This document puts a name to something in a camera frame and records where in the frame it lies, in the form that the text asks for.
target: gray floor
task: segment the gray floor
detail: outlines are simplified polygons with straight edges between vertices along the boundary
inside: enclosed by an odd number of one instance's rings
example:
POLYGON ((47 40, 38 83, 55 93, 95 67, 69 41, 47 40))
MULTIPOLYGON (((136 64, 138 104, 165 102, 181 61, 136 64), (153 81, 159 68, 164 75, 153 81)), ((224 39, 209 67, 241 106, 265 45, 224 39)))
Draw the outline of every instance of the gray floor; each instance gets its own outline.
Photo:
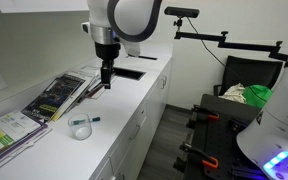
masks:
POLYGON ((138 180, 174 180, 180 175, 173 168, 176 157, 181 157, 180 144, 186 139, 185 127, 191 115, 166 108, 145 158, 138 180))

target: black chair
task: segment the black chair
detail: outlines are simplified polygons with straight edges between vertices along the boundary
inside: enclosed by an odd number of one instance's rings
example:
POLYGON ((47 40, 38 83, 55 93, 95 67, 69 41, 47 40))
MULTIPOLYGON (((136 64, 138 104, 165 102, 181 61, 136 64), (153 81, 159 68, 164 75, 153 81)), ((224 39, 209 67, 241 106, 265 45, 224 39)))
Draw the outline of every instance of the black chair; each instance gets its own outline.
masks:
POLYGON ((244 87, 262 85, 272 89, 279 77, 282 66, 283 62, 281 61, 251 60, 228 56, 222 84, 213 86, 213 95, 221 96, 231 86, 238 83, 241 83, 244 87))

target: white wall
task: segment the white wall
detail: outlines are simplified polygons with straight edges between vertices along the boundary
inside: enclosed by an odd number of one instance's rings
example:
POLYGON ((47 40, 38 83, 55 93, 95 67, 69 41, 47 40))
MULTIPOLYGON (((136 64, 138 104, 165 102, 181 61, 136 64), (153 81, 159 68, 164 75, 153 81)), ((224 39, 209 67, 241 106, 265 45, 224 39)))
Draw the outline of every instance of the white wall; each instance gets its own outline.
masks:
POLYGON ((95 57, 88 12, 0 14, 0 101, 95 57))
MULTIPOLYGON (((212 94, 212 86, 220 84, 222 66, 205 50, 199 40, 173 40, 175 16, 164 15, 166 6, 196 8, 197 19, 191 19, 199 33, 220 35, 229 31, 228 42, 275 45, 283 41, 280 52, 288 54, 288 1, 285 0, 164 0, 159 25, 151 42, 174 43, 168 104, 190 109, 199 104, 202 94, 212 94)), ((194 32, 183 19, 183 32, 194 32)), ((207 46, 222 61, 228 55, 268 59, 268 53, 219 49, 217 43, 207 46)))

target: white cup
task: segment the white cup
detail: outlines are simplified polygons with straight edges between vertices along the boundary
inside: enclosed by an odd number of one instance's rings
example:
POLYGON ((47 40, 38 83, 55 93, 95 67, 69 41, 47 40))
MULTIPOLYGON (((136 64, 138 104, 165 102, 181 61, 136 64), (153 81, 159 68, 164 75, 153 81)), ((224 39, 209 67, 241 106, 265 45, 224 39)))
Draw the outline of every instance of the white cup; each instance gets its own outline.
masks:
POLYGON ((87 114, 76 114, 68 120, 68 126, 77 140, 84 140, 92 134, 90 118, 87 114))

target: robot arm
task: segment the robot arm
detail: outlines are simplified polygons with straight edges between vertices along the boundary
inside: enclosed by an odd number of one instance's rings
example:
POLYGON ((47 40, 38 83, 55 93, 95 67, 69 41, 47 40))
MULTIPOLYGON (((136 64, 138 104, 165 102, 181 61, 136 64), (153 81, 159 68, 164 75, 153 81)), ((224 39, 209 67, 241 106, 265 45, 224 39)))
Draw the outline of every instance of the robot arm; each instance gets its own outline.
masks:
POLYGON ((162 0, 87 0, 89 23, 82 28, 95 42, 96 55, 103 60, 102 83, 110 89, 114 59, 119 55, 120 43, 127 53, 139 55, 138 42, 155 30, 162 0))

